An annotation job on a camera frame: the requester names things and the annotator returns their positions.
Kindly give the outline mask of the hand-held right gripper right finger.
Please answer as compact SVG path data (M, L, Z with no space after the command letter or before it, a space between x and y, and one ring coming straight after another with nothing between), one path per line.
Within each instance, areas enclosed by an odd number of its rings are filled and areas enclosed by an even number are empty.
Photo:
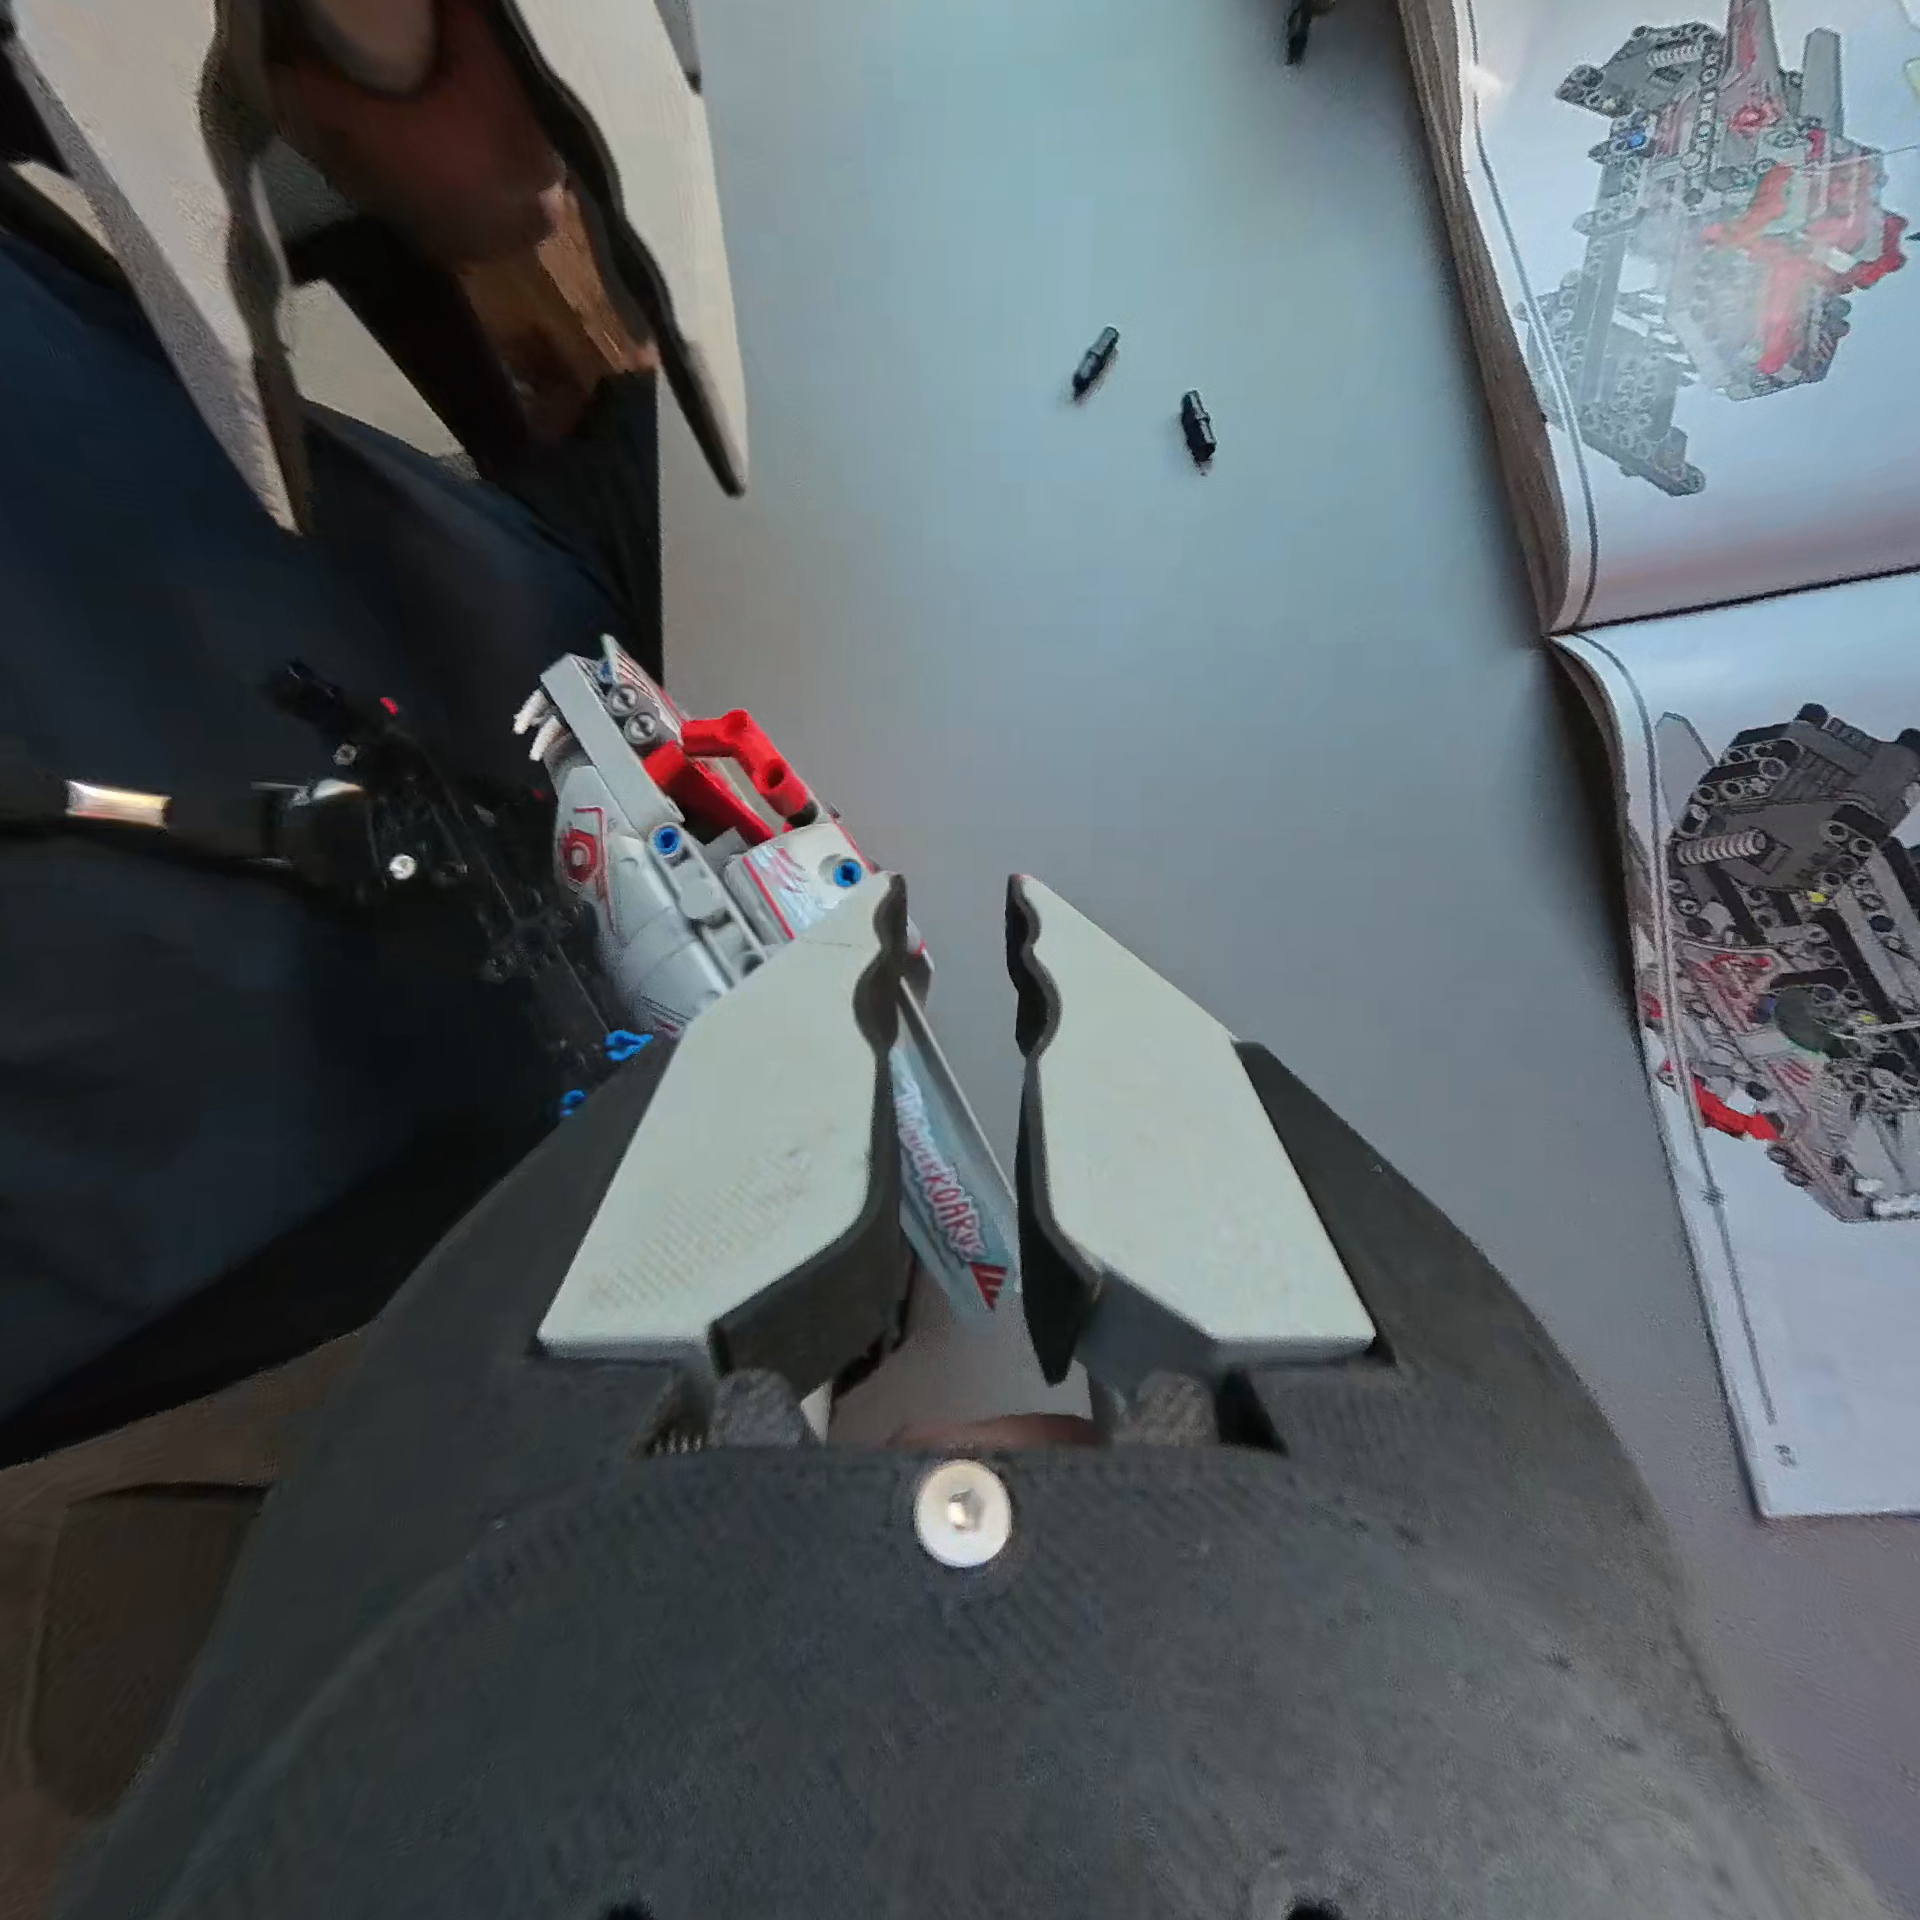
M1235 1035L1037 879L1004 883L1019 1304L1046 1382L1376 1346Z

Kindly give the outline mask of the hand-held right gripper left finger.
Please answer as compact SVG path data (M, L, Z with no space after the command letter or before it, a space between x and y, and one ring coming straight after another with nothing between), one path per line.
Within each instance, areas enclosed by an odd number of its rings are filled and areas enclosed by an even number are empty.
M846 1370L907 1286L891 1047L907 883L865 879L694 1016L538 1346L681 1370Z

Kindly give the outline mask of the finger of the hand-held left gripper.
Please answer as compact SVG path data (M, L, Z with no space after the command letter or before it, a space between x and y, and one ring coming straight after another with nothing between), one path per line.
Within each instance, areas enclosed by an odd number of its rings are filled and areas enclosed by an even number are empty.
M659 352L719 489L745 493L745 374L690 6L502 5L502 17L611 306Z
M8 64L202 420L266 514L307 529L264 48L264 5L4 5Z

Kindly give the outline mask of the red and grey lego car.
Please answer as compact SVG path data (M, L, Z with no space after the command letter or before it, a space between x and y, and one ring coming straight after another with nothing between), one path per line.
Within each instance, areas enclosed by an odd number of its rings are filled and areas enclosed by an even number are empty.
M480 922L480 964L522 982L566 1069L562 1113L648 1042L678 1042L714 1001L824 925L876 875L741 710L686 718L611 635L562 656L513 730L538 788L480 798L458 786L395 702L353 699L289 660L272 702L321 730L346 782L299 804L350 804L353 844L294 825L279 859L321 883L392 897L431 880ZM951 1308L987 1316L1017 1297L1017 1202L968 1096L925 1016L934 959L907 922L901 1038L887 1053L907 1249Z

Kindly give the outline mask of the lego instruction booklet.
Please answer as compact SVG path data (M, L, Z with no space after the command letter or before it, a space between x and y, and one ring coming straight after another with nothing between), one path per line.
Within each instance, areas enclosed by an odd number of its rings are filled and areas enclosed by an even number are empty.
M1916 5L1401 5L1761 1517L1916 1513Z

